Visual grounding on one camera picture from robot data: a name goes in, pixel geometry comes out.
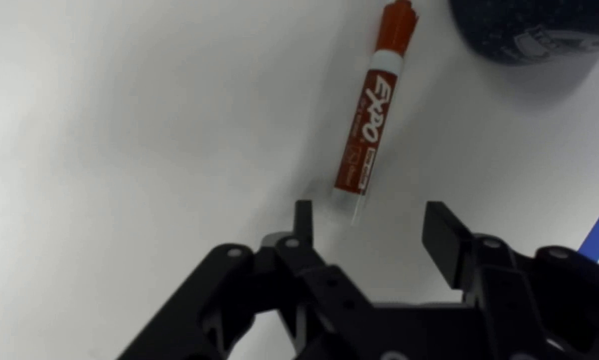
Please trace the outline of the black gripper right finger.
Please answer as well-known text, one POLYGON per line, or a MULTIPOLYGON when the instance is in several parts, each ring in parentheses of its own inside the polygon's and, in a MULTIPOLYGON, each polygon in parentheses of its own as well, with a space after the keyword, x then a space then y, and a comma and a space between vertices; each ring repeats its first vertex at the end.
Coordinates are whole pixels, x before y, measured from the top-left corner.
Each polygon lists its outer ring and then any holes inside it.
POLYGON ((428 202, 423 244, 463 295, 434 327, 442 360, 599 360, 599 265, 565 247, 524 256, 428 202))

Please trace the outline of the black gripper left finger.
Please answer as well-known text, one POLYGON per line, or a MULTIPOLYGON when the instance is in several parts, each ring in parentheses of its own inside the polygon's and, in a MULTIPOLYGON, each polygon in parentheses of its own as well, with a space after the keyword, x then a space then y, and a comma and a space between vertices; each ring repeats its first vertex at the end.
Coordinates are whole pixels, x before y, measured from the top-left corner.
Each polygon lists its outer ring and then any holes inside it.
POLYGON ((258 250, 212 249, 118 360, 228 360, 262 313, 277 313, 297 360, 376 360, 372 306, 315 250, 312 202, 258 250))

